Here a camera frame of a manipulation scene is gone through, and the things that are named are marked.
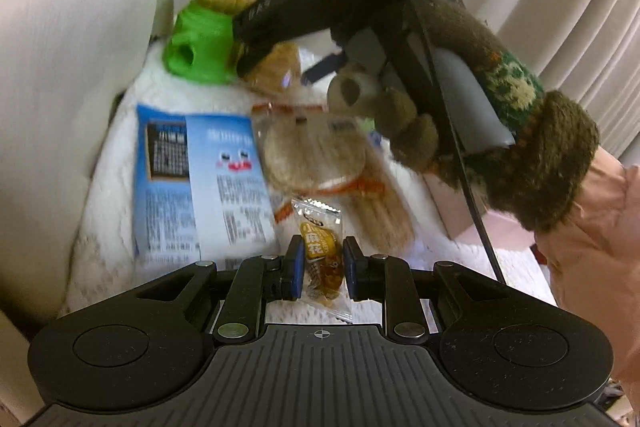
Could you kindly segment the pink sleeved right forearm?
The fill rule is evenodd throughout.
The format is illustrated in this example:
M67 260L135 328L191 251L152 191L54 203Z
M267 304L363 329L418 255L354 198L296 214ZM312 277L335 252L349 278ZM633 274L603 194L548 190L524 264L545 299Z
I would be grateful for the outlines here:
M536 235L561 308L605 333L612 376L639 408L639 167L597 150L566 219Z

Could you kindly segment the right hand in knit glove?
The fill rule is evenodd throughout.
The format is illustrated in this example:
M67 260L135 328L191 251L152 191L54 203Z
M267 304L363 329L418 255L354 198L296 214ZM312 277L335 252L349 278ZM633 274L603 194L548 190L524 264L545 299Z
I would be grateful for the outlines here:
M469 183L528 231L566 219L597 153L597 124L544 90L463 6L410 0L389 30L356 48L370 63L338 71L331 112L372 119L396 161L453 188Z

